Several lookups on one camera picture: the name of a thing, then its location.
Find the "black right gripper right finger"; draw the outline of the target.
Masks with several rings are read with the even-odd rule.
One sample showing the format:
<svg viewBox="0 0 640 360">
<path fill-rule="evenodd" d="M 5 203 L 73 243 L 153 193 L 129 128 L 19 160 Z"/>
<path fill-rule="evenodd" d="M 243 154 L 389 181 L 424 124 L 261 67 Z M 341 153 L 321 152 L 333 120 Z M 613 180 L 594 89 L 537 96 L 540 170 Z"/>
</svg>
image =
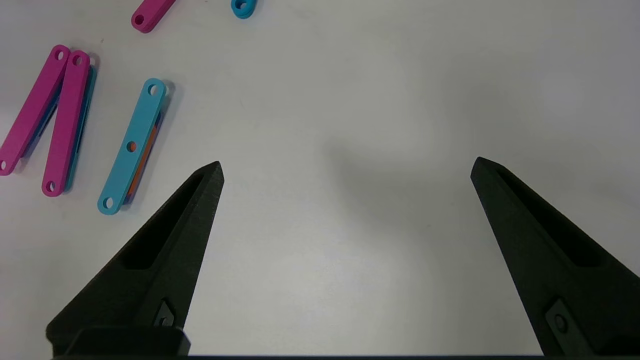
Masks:
<svg viewBox="0 0 640 360">
<path fill-rule="evenodd" d="M 498 162 L 470 178 L 542 353 L 637 357 L 639 277 Z"/>
</svg>

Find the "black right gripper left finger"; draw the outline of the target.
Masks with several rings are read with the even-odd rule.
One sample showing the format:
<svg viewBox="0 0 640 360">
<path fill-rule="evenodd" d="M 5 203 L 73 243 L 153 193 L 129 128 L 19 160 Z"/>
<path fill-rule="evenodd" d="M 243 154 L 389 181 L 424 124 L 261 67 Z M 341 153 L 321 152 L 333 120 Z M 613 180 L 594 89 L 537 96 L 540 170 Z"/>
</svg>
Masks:
<svg viewBox="0 0 640 360">
<path fill-rule="evenodd" d="M 46 326 L 48 341 L 68 346 L 82 330 L 158 326 L 162 308 L 185 326 L 224 182 L 218 161 L 192 173 Z"/>
</svg>

